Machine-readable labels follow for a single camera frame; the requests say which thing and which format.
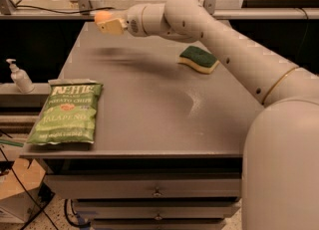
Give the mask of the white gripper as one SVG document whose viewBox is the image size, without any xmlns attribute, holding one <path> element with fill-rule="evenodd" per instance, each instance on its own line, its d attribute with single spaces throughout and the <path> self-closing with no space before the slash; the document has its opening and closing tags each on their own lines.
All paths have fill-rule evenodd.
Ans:
<svg viewBox="0 0 319 230">
<path fill-rule="evenodd" d="M 99 22 L 98 27 L 106 34 L 123 35 L 128 30 L 133 36 L 145 37 L 147 33 L 143 26 L 143 12 L 146 7 L 146 4 L 138 4 L 127 9 L 124 14 L 126 24 L 123 19 L 116 18 Z"/>
</svg>

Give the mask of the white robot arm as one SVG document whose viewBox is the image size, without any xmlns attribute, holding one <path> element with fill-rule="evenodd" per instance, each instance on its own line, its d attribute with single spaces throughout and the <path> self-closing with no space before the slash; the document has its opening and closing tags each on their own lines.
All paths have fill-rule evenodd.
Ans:
<svg viewBox="0 0 319 230">
<path fill-rule="evenodd" d="M 319 78 L 214 19 L 198 0 L 99 12 L 107 33 L 203 44 L 264 106 L 243 148 L 242 229 L 319 230 Z"/>
</svg>

